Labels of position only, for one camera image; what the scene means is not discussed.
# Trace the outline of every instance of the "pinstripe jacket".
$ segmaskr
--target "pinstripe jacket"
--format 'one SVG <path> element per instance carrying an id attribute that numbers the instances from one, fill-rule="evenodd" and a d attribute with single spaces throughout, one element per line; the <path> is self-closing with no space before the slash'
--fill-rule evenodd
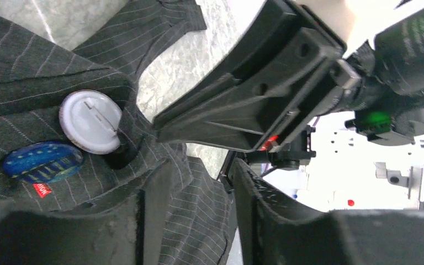
<path id="1" fill-rule="evenodd" d="M 172 186 L 158 263 L 226 263 L 232 229 L 222 185 L 201 160 L 186 156 L 185 145 L 158 144 L 136 106 L 143 70 L 185 33 L 205 28 L 193 0 L 133 1 L 67 51 L 0 17 L 0 264 L 133 264 L 135 196 L 95 207 L 100 221 L 92 225 L 73 221 L 80 217 L 73 210 L 155 172 L 165 174 L 165 161 Z M 115 171 L 100 156 L 85 153 L 79 173 L 51 184 L 51 194 L 41 198 L 31 185 L 5 176 L 1 161 L 32 143 L 67 141 L 59 105 L 81 89 L 103 92 L 120 105 L 119 131 L 138 155 Z"/>

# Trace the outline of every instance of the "shirt fabric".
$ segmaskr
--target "shirt fabric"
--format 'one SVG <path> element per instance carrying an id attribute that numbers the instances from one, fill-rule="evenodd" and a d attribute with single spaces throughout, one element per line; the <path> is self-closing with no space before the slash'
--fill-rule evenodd
<path id="1" fill-rule="evenodd" d="M 205 30 L 193 0 L 129 2 L 91 38 L 67 51 L 0 17 L 0 201 L 35 212 L 70 211 L 126 185 L 171 161 L 171 204 L 160 264 L 225 264 L 231 247 L 231 203 L 221 183 L 185 144 L 159 144 L 136 106 L 138 81 L 146 67 L 184 34 Z M 11 151 L 43 141 L 68 141 L 59 124 L 59 105 L 72 92 L 100 91 L 123 110 L 119 133 L 139 153 L 121 170 L 101 156 L 84 153 L 81 170 L 51 183 L 40 198 L 31 184 L 3 173 Z"/>

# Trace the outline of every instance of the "cable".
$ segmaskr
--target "cable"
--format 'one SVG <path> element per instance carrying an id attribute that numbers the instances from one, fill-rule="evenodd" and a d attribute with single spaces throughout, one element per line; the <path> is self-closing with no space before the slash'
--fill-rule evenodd
<path id="1" fill-rule="evenodd" d="M 403 6 L 404 4 L 406 4 L 406 3 L 409 3 L 410 1 L 412 1 L 412 0 L 402 0 L 400 3 L 399 3 L 399 5 L 396 7 L 396 9 L 397 8 L 399 8 L 400 6 Z"/>
<path id="2" fill-rule="evenodd" d="M 279 168 L 273 167 L 273 168 L 269 169 L 268 171 L 265 171 L 264 173 L 261 174 L 261 178 L 264 178 L 265 176 L 271 174 L 272 172 L 274 172 L 277 169 L 279 169 Z"/>

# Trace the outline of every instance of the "green light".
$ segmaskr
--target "green light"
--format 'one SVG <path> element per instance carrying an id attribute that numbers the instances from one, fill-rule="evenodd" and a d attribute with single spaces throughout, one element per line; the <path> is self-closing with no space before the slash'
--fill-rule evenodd
<path id="1" fill-rule="evenodd" d="M 391 116 L 382 112 L 372 112 L 367 116 L 367 121 L 370 123 L 382 123 L 390 120 Z"/>

